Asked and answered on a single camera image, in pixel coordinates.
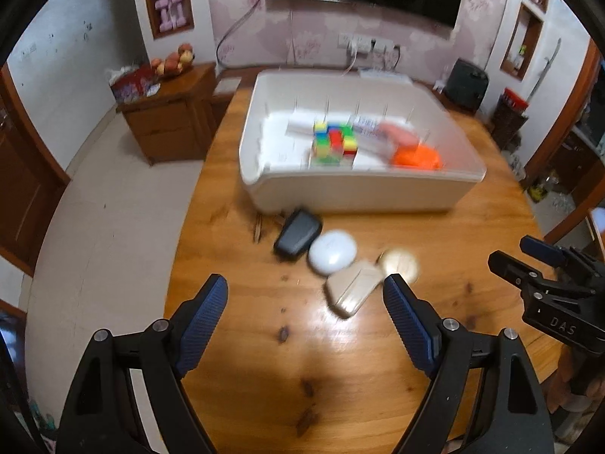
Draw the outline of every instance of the wooden door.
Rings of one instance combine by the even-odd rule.
[[[0,256],[28,275],[69,180],[49,157],[5,66],[0,75]]]

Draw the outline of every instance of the pink wallpaper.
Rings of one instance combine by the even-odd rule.
[[[256,0],[210,0],[217,41]],[[291,39],[299,64],[344,66],[346,51],[337,48],[339,33],[392,39],[402,47],[397,70],[434,82],[462,57],[485,66],[500,28],[506,0],[462,0],[455,29],[428,19],[367,5],[264,0],[252,17],[223,45],[229,65],[293,63]],[[390,59],[396,58],[396,52]],[[359,60],[359,66],[371,66]]]

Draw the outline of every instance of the red box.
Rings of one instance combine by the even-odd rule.
[[[154,83],[155,72],[153,68],[151,68],[151,65],[143,65],[135,71],[118,78],[110,88],[116,101],[123,104],[144,97],[149,87]]]

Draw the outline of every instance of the door frame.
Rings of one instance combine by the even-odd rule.
[[[548,163],[579,119],[592,92],[592,87],[597,81],[601,60],[603,60],[603,57],[597,44],[591,39],[578,80],[576,80],[576,85],[574,85],[574,89],[561,114],[559,114],[555,124],[553,124],[531,159],[525,164],[525,179],[521,181],[524,188],[531,186],[546,169]]]
[[[49,170],[56,177],[57,185],[59,186],[56,192],[56,197],[59,198],[56,200],[58,203],[71,179],[50,153],[50,150],[44,144],[44,141],[31,122],[31,119],[25,110],[25,106],[23,105],[23,102],[21,102],[19,93],[14,86],[14,81],[8,70],[7,63],[4,63],[0,69],[0,96],[10,116],[13,127],[20,133],[23,139],[40,154],[41,160],[49,167]],[[40,237],[40,246],[42,246],[42,242],[43,237]],[[27,275],[33,277],[35,265],[31,264],[29,261],[22,260],[2,244],[0,244],[0,257],[16,266]]]

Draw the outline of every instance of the brown drawer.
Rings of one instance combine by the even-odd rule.
[[[192,129],[137,137],[137,142],[152,164],[170,160],[203,159],[202,148]]]
[[[160,132],[191,128],[185,102],[172,102],[160,107],[125,112],[124,117],[134,136],[143,137]]]

